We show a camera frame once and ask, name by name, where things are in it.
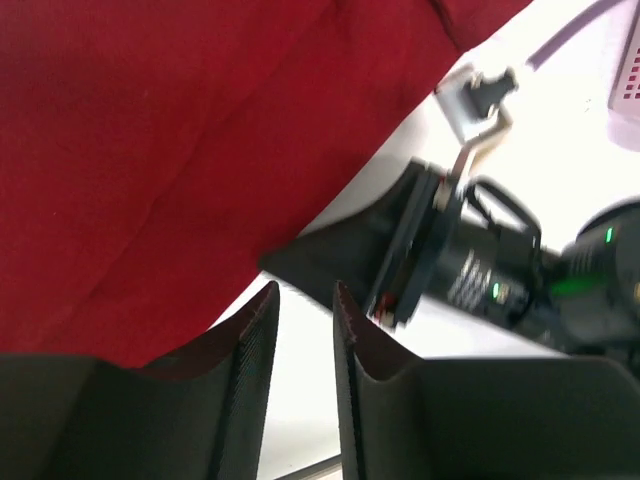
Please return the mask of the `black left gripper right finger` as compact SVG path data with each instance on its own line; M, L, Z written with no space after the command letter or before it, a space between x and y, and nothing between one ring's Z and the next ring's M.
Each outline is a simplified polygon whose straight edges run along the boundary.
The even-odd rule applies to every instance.
M639 385L587 357L424 359L333 293L347 479L635 479Z

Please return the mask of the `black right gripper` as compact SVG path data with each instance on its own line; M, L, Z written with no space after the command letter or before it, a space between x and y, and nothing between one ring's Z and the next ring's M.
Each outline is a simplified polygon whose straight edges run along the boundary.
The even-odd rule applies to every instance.
M493 181L411 163L364 210L264 254L259 267L320 305L344 283L389 326L422 296L558 350L639 344L639 203L593 218L560 253Z

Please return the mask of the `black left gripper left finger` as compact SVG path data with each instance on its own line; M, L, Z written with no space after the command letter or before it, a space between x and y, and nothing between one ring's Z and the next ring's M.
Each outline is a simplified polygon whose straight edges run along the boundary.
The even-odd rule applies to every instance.
M5 479L253 479L279 320L268 283L221 324L145 367L3 355Z

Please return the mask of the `dark red t shirt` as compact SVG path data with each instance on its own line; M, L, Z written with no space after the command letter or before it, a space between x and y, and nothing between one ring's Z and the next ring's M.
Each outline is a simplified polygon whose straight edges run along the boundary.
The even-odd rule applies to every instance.
M5 1L1 348L199 335L521 1Z

